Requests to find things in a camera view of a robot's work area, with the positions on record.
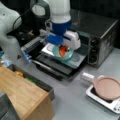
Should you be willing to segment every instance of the oven control knob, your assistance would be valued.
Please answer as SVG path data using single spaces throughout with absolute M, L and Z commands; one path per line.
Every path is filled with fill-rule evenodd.
M 97 57 L 95 55 L 91 55 L 90 58 L 89 58 L 89 62 L 94 63 L 96 61 L 97 61 Z
M 96 47 L 92 48 L 90 51 L 90 54 L 97 54 L 98 53 L 98 49 Z
M 96 45 L 98 45 L 98 43 L 99 43 L 99 41 L 97 39 L 92 39 L 90 44 L 92 46 L 96 46 Z

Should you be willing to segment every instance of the black cable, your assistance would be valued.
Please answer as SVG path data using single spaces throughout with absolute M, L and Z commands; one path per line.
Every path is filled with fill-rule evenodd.
M 21 14 L 15 21 L 14 21 L 14 23 L 13 23 L 13 30 L 15 29 L 15 24 L 16 24 L 16 22 L 24 15 L 24 14 L 26 14 L 27 12 L 29 12 L 31 9 L 32 9 L 32 7 L 30 7 L 27 11 L 25 11 L 23 14 Z

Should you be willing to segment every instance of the pan handle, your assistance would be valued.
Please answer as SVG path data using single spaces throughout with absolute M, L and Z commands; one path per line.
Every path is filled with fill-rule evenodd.
M 84 79 L 84 80 L 86 80 L 86 81 L 88 81 L 88 82 L 90 82 L 90 83 L 93 83 L 93 81 L 94 81 L 94 79 L 95 79 L 95 76 L 92 75 L 92 74 L 88 74 L 88 73 L 84 72 L 84 73 L 82 74 L 82 79 Z

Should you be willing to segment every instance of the gray countertop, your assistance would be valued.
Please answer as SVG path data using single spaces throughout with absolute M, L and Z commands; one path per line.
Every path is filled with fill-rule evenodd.
M 119 115 L 86 96 L 90 84 L 80 76 L 83 72 L 88 72 L 95 76 L 104 74 L 120 79 L 119 49 L 114 49 L 98 69 L 86 65 L 71 82 L 57 81 L 37 70 L 34 64 L 26 66 L 24 70 L 54 88 L 56 96 L 53 100 L 54 120 L 118 120 Z

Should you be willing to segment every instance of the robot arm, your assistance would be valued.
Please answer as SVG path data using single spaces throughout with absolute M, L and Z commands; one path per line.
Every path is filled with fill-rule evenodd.
M 13 23 L 19 14 L 7 8 L 0 2 L 0 47 L 4 51 L 3 60 L 13 62 L 17 66 L 27 63 L 17 39 L 7 34 L 13 30 Z M 16 22 L 15 28 L 21 25 L 21 18 Z
M 38 0 L 32 11 L 39 18 L 50 16 L 51 21 L 46 23 L 49 43 L 67 46 L 73 50 L 80 47 L 78 33 L 69 30 L 72 24 L 69 0 Z

